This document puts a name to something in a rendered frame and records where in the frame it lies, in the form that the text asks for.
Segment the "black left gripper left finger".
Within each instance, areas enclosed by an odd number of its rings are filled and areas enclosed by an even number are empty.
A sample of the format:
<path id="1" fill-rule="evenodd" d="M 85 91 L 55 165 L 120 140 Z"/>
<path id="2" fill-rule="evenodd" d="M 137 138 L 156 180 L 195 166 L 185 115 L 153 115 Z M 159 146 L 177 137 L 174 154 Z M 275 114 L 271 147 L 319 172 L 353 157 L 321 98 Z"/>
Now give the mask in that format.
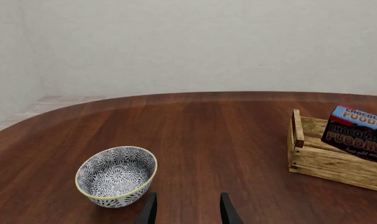
<path id="1" fill-rule="evenodd" d="M 134 221 L 134 224 L 155 224 L 157 216 L 157 194 L 151 192 L 141 210 L 140 214 Z"/>

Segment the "wooden slat tray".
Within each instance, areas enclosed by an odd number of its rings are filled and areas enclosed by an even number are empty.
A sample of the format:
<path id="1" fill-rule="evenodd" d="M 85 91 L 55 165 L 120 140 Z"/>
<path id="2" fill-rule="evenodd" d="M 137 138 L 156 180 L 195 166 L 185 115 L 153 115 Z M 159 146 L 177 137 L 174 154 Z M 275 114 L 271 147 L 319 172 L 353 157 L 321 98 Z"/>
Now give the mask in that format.
<path id="1" fill-rule="evenodd" d="M 377 190 L 377 162 L 348 154 L 321 141 L 323 119 L 293 110 L 287 132 L 289 171 Z"/>

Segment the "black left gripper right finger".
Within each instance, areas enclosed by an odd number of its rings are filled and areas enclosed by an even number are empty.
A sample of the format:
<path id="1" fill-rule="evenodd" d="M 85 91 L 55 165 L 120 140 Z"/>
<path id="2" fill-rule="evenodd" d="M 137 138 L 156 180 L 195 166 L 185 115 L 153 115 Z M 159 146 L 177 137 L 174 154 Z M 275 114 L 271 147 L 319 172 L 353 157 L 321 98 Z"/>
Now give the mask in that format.
<path id="1" fill-rule="evenodd" d="M 222 224 L 244 224 L 226 192 L 220 194 L 220 216 Z"/>

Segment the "black and white patterned bowl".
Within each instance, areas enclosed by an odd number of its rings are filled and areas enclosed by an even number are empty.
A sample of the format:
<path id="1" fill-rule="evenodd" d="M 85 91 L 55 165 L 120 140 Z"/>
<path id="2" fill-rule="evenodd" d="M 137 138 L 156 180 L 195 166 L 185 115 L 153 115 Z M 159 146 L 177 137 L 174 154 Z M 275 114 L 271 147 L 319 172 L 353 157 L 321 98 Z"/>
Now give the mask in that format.
<path id="1" fill-rule="evenodd" d="M 156 171 L 157 159 L 147 149 L 114 147 L 86 160 L 75 175 L 75 185 L 94 204 L 121 208 L 149 190 Z"/>

